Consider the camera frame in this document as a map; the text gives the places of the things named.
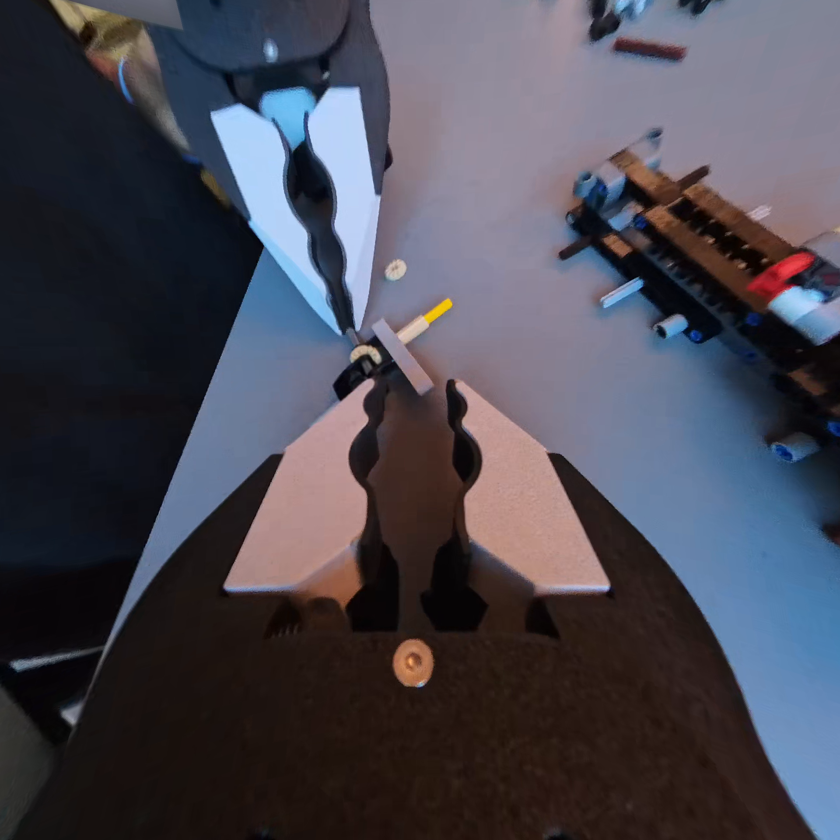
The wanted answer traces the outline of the black lego truck chassis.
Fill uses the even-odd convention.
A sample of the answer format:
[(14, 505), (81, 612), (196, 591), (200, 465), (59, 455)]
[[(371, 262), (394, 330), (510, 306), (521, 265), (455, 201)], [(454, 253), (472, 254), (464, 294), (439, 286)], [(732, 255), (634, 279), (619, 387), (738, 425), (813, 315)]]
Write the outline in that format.
[(838, 228), (792, 245), (706, 185), (708, 166), (664, 173), (662, 143), (651, 129), (577, 175), (565, 216), (577, 239), (559, 259), (593, 250), (621, 278), (601, 309), (642, 296), (660, 340), (719, 340), (765, 375), (803, 422), (769, 442), (775, 457), (837, 448)]

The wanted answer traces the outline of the dark red axle piece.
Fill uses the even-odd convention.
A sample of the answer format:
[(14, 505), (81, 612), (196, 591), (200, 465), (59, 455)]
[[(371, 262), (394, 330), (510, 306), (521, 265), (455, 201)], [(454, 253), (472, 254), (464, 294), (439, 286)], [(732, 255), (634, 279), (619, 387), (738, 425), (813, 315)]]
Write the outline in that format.
[(619, 37), (613, 41), (612, 51), (621, 55), (679, 63), (686, 58), (688, 47), (649, 39)]

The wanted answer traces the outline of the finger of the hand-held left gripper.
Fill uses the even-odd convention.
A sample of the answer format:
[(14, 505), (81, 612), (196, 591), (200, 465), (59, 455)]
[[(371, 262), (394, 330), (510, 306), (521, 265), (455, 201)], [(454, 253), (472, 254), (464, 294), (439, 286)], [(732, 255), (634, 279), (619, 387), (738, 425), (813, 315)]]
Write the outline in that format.
[(329, 284), (312, 255), (310, 231), (289, 194), (292, 157), (286, 136), (276, 122), (246, 105), (212, 111), (210, 118), (251, 229), (309, 307), (342, 335)]
[(297, 147), (312, 175), (320, 175), (329, 219), (306, 222), (289, 199), (289, 260), (310, 307), (335, 332), (361, 327), (370, 292), (371, 237), (379, 212), (361, 91), (330, 87), (303, 116)]

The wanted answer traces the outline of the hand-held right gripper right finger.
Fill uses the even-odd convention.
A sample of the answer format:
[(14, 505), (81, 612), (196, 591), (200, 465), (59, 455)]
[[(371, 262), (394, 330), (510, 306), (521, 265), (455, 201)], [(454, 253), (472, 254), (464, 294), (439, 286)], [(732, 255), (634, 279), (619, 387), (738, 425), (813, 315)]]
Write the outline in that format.
[(611, 583), (551, 454), (464, 381), (446, 402), (459, 486), (423, 612), (436, 632), (557, 632), (553, 602)]

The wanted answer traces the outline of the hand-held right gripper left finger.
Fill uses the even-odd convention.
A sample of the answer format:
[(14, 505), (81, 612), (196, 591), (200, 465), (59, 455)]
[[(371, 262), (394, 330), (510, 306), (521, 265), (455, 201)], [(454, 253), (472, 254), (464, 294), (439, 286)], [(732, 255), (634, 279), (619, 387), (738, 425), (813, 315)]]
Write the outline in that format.
[(385, 381), (366, 381), (285, 449), (226, 594), (331, 600), (354, 631), (398, 628), (400, 573), (371, 485), (388, 394)]

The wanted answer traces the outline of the small lego gear axle assembly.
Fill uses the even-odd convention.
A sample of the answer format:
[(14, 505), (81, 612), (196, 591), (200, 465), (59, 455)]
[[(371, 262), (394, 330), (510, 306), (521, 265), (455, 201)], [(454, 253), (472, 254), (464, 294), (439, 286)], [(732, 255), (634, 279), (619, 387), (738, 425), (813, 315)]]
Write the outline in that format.
[(416, 394), (425, 396), (434, 387), (431, 377), (412, 355), (408, 346), (430, 329), (432, 324), (453, 307), (447, 298), (402, 327), (393, 330), (383, 319), (373, 325), (373, 338), (357, 340), (350, 352), (350, 360), (332, 384), (332, 390), (342, 401), (363, 383), (399, 370)]

